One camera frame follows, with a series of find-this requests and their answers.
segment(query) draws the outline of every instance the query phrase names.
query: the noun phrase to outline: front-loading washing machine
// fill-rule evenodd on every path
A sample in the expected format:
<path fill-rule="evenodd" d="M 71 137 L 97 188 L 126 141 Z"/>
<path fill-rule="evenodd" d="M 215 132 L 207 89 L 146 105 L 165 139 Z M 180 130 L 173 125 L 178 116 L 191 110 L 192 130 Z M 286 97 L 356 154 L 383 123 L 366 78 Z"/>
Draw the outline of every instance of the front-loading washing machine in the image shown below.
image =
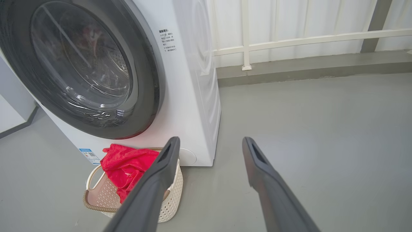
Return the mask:
<path fill-rule="evenodd" d="M 4 0 L 0 46 L 92 163 L 112 143 L 212 166 L 220 97 L 205 0 Z"/>

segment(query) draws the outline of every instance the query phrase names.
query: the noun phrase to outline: woven basket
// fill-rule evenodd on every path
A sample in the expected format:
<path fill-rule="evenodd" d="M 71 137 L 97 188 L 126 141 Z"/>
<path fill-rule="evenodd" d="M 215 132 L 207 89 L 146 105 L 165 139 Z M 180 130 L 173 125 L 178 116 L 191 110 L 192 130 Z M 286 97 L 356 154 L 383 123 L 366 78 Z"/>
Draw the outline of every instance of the woven basket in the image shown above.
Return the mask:
<path fill-rule="evenodd" d="M 183 176 L 179 164 L 180 161 L 178 160 L 175 179 L 163 197 L 164 200 L 162 202 L 162 207 L 160 208 L 159 223 L 170 220 L 178 210 L 183 189 Z M 101 165 L 97 166 L 87 179 L 83 203 L 87 208 L 100 211 L 104 215 L 112 218 L 117 209 L 121 206 L 120 197 L 116 193 L 117 187 L 109 180 L 105 173 L 100 177 L 93 188 L 90 187 L 90 182 L 94 174 L 100 168 Z"/>

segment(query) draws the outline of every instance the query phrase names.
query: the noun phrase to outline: laundry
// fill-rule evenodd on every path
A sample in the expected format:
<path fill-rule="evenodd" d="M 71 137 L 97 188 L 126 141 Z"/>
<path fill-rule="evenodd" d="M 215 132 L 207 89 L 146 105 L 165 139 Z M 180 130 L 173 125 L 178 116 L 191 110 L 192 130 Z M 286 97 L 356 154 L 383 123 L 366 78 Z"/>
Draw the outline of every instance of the laundry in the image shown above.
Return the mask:
<path fill-rule="evenodd" d="M 120 203 L 123 203 L 159 155 L 159 152 L 150 149 L 134 149 L 118 144 L 111 144 L 103 152 L 107 154 L 100 163 L 107 177 L 117 187 Z"/>

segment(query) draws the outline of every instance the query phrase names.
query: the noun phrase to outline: blue and white sticker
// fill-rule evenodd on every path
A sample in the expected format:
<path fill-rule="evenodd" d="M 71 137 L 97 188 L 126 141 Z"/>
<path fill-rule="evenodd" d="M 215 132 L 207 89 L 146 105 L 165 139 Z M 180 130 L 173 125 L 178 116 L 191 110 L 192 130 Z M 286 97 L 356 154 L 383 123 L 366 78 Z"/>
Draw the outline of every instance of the blue and white sticker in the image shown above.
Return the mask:
<path fill-rule="evenodd" d="M 83 155 L 93 164 L 99 165 L 100 159 L 90 149 L 79 149 Z"/>

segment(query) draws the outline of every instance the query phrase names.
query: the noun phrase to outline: gray vertical post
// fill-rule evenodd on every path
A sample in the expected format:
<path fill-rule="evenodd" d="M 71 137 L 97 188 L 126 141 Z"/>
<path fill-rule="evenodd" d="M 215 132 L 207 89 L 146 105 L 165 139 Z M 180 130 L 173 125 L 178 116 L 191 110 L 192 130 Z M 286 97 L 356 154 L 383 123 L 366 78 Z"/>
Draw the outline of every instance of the gray vertical post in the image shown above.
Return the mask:
<path fill-rule="evenodd" d="M 368 31 L 379 31 L 383 29 L 391 4 L 392 0 L 378 0 L 376 2 L 375 10 L 373 11 L 372 20 L 370 21 Z M 379 38 L 364 39 L 360 52 L 374 52 L 378 41 Z"/>

